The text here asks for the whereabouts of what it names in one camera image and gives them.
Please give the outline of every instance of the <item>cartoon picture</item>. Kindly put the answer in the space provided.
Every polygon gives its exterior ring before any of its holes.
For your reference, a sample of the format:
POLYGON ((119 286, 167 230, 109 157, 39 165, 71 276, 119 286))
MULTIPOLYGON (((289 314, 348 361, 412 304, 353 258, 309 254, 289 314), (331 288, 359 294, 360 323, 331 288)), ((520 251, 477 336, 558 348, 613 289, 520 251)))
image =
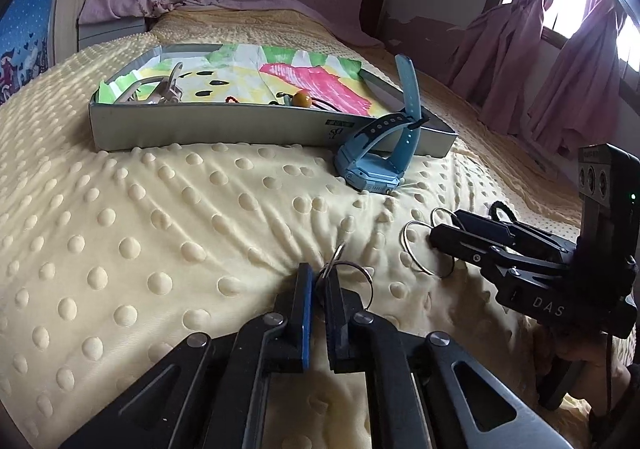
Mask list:
POLYGON ((0 19, 0 104, 48 67, 52 0, 13 0, 0 19))

